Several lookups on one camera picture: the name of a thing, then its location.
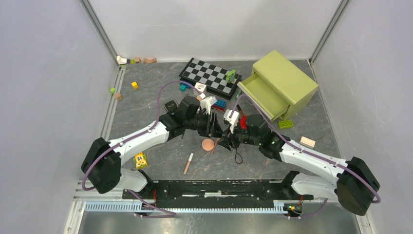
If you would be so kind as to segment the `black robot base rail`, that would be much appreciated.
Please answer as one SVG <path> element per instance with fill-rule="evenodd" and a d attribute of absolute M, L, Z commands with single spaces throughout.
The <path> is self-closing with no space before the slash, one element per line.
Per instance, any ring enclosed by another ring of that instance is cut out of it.
<path fill-rule="evenodd" d="M 312 200 L 291 182 L 254 180 L 158 180 L 137 192 L 158 208 L 271 208 L 274 201 Z"/>

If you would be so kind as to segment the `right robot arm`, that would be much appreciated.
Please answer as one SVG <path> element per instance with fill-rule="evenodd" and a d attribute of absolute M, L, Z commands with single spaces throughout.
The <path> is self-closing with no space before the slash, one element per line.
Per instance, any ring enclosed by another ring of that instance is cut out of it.
<path fill-rule="evenodd" d="M 282 195 L 294 199 L 300 195 L 313 195 L 336 200 L 348 211 L 364 216 L 371 204 L 378 204 L 380 184 L 364 160 L 350 160 L 322 154 L 282 135 L 261 115 L 248 117 L 251 123 L 241 126 L 237 121 L 226 119 L 222 129 L 218 120 L 211 128 L 222 140 L 219 145 L 232 150 L 240 144 L 257 146 L 269 159 L 299 166 L 313 176 L 297 173 L 292 180 L 281 186 Z"/>

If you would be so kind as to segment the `brown lip gloss tube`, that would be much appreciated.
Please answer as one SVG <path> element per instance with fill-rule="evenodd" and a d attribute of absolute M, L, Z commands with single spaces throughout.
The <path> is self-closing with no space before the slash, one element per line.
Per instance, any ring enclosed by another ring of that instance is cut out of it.
<path fill-rule="evenodd" d="M 244 117 L 244 113 L 243 113 L 243 111 L 242 111 L 242 109 L 241 109 L 240 105 L 239 105 L 239 104 L 237 104 L 237 105 L 236 105 L 236 107 L 237 107 L 237 110 L 238 110 L 238 112 L 239 112 L 239 114 L 240 114 L 241 118 L 243 118 L 243 117 Z"/>

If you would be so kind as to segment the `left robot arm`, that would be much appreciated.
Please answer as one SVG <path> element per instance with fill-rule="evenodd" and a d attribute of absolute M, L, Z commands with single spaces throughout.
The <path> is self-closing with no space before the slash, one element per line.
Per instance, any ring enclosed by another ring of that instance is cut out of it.
<path fill-rule="evenodd" d="M 188 96 L 182 99 L 177 108 L 160 115 L 141 130 L 115 140 L 106 141 L 102 137 L 94 140 L 81 164 L 85 174 L 83 190 L 95 189 L 105 194 L 114 188 L 124 188 L 132 189 L 140 198 L 150 197 L 153 185 L 147 182 L 142 173 L 126 170 L 122 165 L 146 149 L 182 136 L 186 130 L 210 137 L 213 122 L 210 110 L 215 102 L 215 97 L 199 100 Z"/>

